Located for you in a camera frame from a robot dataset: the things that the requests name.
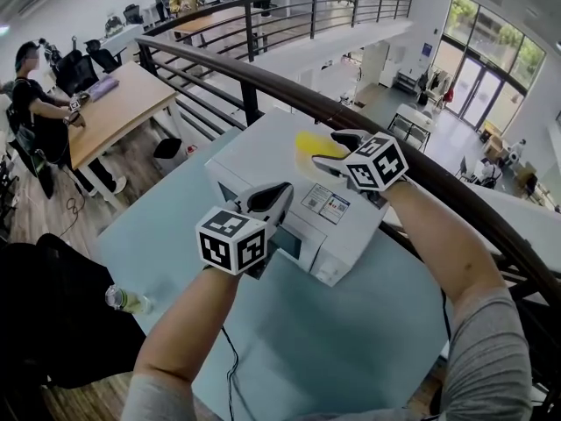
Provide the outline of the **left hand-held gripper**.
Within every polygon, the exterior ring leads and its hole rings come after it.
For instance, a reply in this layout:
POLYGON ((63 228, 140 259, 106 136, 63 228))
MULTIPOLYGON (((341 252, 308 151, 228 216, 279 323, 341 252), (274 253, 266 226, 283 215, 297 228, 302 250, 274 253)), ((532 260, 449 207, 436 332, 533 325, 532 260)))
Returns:
POLYGON ((200 258, 230 275, 259 279, 276 252, 273 236, 294 198, 290 182, 248 189, 238 199, 213 207, 196 225, 200 258))

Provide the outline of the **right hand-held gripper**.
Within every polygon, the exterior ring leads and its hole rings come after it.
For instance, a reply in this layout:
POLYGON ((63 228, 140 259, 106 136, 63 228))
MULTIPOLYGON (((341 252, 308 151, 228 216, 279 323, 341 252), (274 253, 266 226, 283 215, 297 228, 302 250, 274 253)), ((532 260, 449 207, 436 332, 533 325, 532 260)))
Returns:
POLYGON ((371 134, 357 129, 334 131, 330 136, 350 154, 344 159, 313 155, 314 166, 339 182, 349 180, 350 189, 381 209, 387 202, 381 193, 402 180, 408 171, 408 163, 396 138, 382 132, 371 134))

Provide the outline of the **person's left forearm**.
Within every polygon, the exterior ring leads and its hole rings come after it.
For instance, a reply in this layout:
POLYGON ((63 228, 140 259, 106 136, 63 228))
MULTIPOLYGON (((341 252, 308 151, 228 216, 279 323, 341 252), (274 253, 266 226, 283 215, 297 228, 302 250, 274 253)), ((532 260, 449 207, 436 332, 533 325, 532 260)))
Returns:
POLYGON ((235 300, 240 275, 206 268, 149 332, 134 374, 191 390, 235 300))

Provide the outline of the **person's right forearm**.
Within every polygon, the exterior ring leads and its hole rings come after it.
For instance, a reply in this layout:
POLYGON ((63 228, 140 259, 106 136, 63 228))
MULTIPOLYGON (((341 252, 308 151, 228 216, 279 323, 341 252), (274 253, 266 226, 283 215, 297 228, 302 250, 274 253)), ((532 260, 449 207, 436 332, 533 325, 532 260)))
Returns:
POLYGON ((486 246, 463 220, 409 182, 382 196, 456 308, 506 284, 486 246))

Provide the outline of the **white microwave oven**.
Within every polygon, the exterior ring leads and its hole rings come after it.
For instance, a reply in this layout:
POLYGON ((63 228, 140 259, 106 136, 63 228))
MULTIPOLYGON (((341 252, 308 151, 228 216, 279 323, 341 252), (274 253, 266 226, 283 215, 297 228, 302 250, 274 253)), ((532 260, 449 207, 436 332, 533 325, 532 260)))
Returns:
POLYGON ((299 132, 330 136, 331 129, 302 114, 274 108, 216 153, 205 168, 222 202, 260 185, 290 182, 293 202, 273 240, 280 254, 332 287, 355 266, 387 208, 377 208, 344 182, 324 186, 303 175, 295 164, 299 132))

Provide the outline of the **white cabinet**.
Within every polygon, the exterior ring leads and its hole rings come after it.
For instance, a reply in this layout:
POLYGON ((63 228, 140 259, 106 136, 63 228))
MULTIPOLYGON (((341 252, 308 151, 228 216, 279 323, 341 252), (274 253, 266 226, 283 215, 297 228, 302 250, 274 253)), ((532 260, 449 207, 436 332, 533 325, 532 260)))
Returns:
POLYGON ((385 40, 365 46, 361 63, 360 88, 378 85, 385 67, 390 44, 385 40))

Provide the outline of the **dark curved railing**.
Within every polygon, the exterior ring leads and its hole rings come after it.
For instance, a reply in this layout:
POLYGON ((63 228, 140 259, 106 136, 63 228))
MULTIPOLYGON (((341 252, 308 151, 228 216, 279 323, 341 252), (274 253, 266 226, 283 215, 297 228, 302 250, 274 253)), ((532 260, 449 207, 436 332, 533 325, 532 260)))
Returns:
MULTIPOLYGON (((380 132, 367 118, 342 104, 252 64, 145 35, 137 42, 140 64, 151 74, 166 67, 153 58, 153 54, 164 52, 239 82, 243 106, 250 112, 252 123, 264 115, 257 107, 257 94, 262 92, 329 128, 380 132)), ((511 285, 509 291, 522 311, 523 326, 530 329, 533 381, 546 389, 546 396, 535 407, 532 420, 561 421, 561 274, 549 269, 513 225, 475 191, 404 141, 398 145, 409 166, 408 177, 495 247, 492 257, 511 285)))

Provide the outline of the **black waste bin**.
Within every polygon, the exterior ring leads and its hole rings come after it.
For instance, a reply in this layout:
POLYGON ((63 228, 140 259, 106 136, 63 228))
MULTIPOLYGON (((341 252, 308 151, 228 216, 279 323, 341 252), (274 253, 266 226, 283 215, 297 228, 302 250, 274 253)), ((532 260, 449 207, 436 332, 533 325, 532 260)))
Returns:
POLYGON ((153 158, 158 160, 171 160, 181 148, 180 139, 163 139, 155 148, 153 158))

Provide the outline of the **black metal railing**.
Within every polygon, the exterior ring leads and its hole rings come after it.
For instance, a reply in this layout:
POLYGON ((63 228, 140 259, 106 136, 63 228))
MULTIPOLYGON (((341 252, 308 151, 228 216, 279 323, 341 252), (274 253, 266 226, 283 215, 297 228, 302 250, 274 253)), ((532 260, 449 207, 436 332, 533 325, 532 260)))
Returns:
POLYGON ((235 0, 203 7, 146 33, 253 59, 275 46, 332 28, 409 17, 413 0, 235 0))

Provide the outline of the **glass entrance doors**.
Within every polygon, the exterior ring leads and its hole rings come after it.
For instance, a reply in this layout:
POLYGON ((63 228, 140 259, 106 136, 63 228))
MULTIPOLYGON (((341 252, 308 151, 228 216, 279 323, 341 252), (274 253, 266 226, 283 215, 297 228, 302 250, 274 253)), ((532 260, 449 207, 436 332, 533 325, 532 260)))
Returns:
POLYGON ((451 78, 446 109, 476 130, 504 132, 521 108, 545 51, 473 0, 451 0, 433 68, 451 78))

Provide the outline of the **clear plastic bottle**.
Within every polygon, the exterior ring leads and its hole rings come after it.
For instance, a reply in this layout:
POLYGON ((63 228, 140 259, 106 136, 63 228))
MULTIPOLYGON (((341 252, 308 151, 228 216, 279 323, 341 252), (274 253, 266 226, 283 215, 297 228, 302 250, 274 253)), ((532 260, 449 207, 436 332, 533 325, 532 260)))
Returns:
POLYGON ((122 289, 113 284, 105 291, 105 302, 114 310, 132 315, 147 315, 152 309, 152 303, 145 295, 122 289))

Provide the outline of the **light wooden table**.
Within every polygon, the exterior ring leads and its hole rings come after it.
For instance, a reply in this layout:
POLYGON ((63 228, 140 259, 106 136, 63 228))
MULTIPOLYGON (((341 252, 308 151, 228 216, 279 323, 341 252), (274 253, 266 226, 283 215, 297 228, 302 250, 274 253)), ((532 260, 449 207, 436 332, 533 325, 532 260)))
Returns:
POLYGON ((170 116, 161 120, 160 125, 180 138, 183 147, 191 146, 193 138, 179 112, 178 92, 170 85, 134 62, 119 67, 110 76, 118 85, 97 101, 82 106, 85 126, 69 130, 69 145, 72 167, 80 170, 107 202, 122 213, 125 206, 89 169, 92 160, 163 110, 169 110, 170 116))

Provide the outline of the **purple cloth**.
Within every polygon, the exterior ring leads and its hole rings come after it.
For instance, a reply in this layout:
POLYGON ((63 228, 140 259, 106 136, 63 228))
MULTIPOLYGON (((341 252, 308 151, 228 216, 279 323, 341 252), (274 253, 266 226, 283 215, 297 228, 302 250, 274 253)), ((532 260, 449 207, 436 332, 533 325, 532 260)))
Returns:
POLYGON ((92 102, 100 100, 119 85, 119 80, 110 75, 106 75, 103 79, 93 84, 86 92, 92 102))

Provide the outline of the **black mesh office chair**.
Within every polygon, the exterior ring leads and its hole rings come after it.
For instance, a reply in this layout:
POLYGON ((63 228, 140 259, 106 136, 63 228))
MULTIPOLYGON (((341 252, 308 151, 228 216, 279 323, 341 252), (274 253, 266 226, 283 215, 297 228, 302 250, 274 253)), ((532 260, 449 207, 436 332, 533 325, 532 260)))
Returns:
POLYGON ((88 55, 103 69, 105 74, 109 74, 120 67, 120 63, 110 51, 101 48, 101 42, 98 39, 88 40, 85 42, 85 45, 88 55))
POLYGON ((73 50, 56 64, 56 85, 68 96, 87 91, 99 81, 89 55, 73 50))

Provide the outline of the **large black office chair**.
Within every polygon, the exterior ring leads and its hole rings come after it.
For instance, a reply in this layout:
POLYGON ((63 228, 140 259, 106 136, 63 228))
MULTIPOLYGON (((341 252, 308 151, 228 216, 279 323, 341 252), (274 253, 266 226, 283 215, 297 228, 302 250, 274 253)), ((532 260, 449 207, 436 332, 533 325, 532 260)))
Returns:
POLYGON ((78 388, 133 370, 146 336, 112 309, 108 269, 45 234, 0 250, 0 366, 78 388))

